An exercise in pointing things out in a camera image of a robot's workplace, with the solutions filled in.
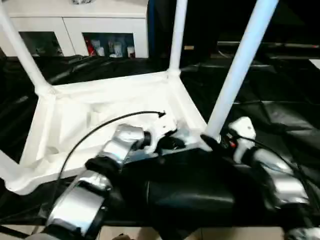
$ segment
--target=white plastic stool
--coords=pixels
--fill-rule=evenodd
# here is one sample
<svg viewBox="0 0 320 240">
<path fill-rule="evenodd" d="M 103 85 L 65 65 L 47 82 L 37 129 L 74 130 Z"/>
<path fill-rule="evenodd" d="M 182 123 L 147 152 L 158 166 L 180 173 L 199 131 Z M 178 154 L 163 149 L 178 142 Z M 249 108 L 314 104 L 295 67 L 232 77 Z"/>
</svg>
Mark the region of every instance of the white plastic stool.
<svg viewBox="0 0 320 240">
<path fill-rule="evenodd" d="M 180 79 L 187 0 L 177 0 L 167 71 L 57 86 L 46 82 L 0 1 L 0 24 L 39 97 L 20 163 L 0 151 L 0 178 L 7 189 L 26 195 L 38 185 L 56 180 L 68 152 L 86 133 L 128 113 L 165 111 L 189 129 L 205 131 L 218 139 L 277 3 L 278 0 L 257 1 L 207 126 Z M 152 114 L 132 116 L 94 133 L 72 155 L 63 177 L 79 174 L 118 124 L 146 128 L 156 118 Z"/>
</svg>

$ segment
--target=cabinet door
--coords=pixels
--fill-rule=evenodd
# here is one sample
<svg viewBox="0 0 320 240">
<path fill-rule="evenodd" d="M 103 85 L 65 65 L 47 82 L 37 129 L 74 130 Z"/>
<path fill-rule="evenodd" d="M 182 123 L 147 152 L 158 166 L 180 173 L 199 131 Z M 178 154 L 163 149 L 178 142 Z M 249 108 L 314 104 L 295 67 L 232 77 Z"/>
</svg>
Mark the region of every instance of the cabinet door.
<svg viewBox="0 0 320 240">
<path fill-rule="evenodd" d="M 75 55 L 62 17 L 12 17 L 11 20 L 33 56 Z M 2 30 L 0 47 L 8 57 L 17 56 Z"/>
<path fill-rule="evenodd" d="M 75 53 L 83 56 L 148 58 L 144 18 L 64 17 Z"/>
</svg>

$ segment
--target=floor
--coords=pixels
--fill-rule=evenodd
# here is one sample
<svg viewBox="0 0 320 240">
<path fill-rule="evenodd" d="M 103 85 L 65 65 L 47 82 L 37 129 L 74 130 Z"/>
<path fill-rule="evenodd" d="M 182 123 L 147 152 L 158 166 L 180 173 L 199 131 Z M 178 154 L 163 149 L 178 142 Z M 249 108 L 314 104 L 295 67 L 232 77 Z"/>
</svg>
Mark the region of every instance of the floor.
<svg viewBox="0 0 320 240">
<path fill-rule="evenodd" d="M 30 234 L 33 226 L 6 225 L 6 227 Z M 125 234 L 134 240 L 161 240 L 151 227 L 103 227 L 97 240 L 111 240 L 120 234 Z M 18 238 L 3 235 L 1 240 L 17 240 Z M 186 240 L 282 240 L 282 230 L 279 227 L 237 227 L 237 228 L 199 228 Z"/>
</svg>

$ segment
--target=white cabinet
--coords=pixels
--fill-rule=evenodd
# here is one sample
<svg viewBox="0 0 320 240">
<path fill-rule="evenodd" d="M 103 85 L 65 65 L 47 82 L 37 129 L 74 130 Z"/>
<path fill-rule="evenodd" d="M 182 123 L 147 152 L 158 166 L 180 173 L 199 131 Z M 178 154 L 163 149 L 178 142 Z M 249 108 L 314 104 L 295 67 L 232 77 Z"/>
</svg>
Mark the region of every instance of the white cabinet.
<svg viewBox="0 0 320 240">
<path fill-rule="evenodd" d="M 3 4 L 33 55 L 88 56 L 93 48 L 97 55 L 149 56 L 148 0 L 95 0 L 81 5 L 70 0 L 7 0 Z M 0 47 L 7 56 L 16 56 L 1 29 Z"/>
<path fill-rule="evenodd" d="M 11 20 L 31 54 L 44 56 L 75 54 L 62 17 L 12 17 Z M 6 56 L 17 56 L 3 31 L 0 31 L 0 47 Z"/>
</svg>

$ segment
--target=black surface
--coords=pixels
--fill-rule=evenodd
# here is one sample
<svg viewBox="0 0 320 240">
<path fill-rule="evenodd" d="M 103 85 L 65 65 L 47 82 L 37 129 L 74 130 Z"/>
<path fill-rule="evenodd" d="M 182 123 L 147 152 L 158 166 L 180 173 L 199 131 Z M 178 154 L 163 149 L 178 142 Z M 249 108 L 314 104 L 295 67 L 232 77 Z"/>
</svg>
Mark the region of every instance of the black surface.
<svg viewBox="0 0 320 240">
<path fill-rule="evenodd" d="M 154 43 L 152 39 L 149 40 L 152 46 L 154 45 L 150 55 L 169 56 L 177 1 L 153 1 L 155 39 Z M 197 62 L 208 58 L 210 54 L 218 54 L 218 50 L 225 53 L 221 42 L 241 40 L 255 3 L 255 0 L 189 0 L 183 45 L 194 48 L 182 49 L 182 56 L 191 55 Z M 316 31 L 318 22 L 315 21 L 319 6 L 320 3 L 314 0 L 279 1 L 262 42 L 281 43 L 281 45 L 276 49 L 268 48 L 267 52 L 286 52 L 289 56 L 298 56 L 297 53 L 306 56 L 313 52 L 315 48 L 312 45 L 318 45 L 320 41 L 320 35 Z M 285 44 L 305 44 L 310 45 L 308 46 L 310 49 L 299 49 L 297 45 L 288 47 Z"/>
<path fill-rule="evenodd" d="M 100 57 L 77 56 L 38 58 L 36 61 L 45 78 L 53 84 L 158 72 L 165 70 L 168 66 L 166 60 L 109 61 Z M 213 59 L 182 68 L 181 79 L 206 121 L 209 119 L 230 64 L 231 59 Z M 18 162 L 37 104 L 37 96 L 33 93 L 33 86 L 16 59 L 2 62 L 1 66 L 0 146 L 5 153 Z M 319 77 L 319 70 L 306 60 L 254 62 L 227 122 L 240 116 L 250 117 L 257 132 L 257 140 L 272 147 L 283 156 L 303 164 L 307 174 L 318 176 L 320 170 Z M 130 191 L 117 189 L 112 193 L 111 197 L 114 201 L 109 206 L 105 224 L 111 226 L 156 225 L 161 229 L 163 226 L 159 222 L 152 222 L 150 213 L 156 214 L 159 219 L 165 218 L 172 221 L 179 219 L 179 216 L 183 217 L 185 221 L 181 223 L 190 222 L 192 226 L 189 227 L 192 229 L 194 225 L 270 226 L 277 224 L 272 207 L 268 207 L 263 193 L 255 185 L 248 168 L 200 164 L 198 159 L 190 161 L 190 165 L 184 166 L 177 164 L 174 160 L 162 161 L 161 159 L 159 162 L 154 162 L 154 166 L 144 162 L 140 163 L 143 165 L 139 167 L 130 166 L 132 170 L 127 177 L 131 180 L 131 190 L 135 192 L 130 194 Z M 145 174 L 135 174 L 136 171 L 138 173 L 143 169 Z M 228 176 L 236 176 L 236 184 L 233 184 Z M 70 181 L 71 179 L 63 181 L 59 189 L 60 193 Z M 44 223 L 45 220 L 38 217 L 38 213 L 41 205 L 45 205 L 49 200 L 52 186 L 52 183 L 46 183 L 27 196 L 18 196 L 5 190 L 2 184 L 0 224 Z M 145 198 L 146 195 L 143 194 L 148 188 L 149 198 Z M 148 208 L 145 209 L 146 205 L 142 204 L 145 199 L 148 199 L 147 206 L 152 212 Z M 191 203 L 194 204 L 192 209 L 189 209 Z M 193 211 L 194 218 L 191 220 L 188 218 L 189 210 L 196 208 L 198 209 Z M 198 213 L 207 215 L 201 219 Z"/>
</svg>

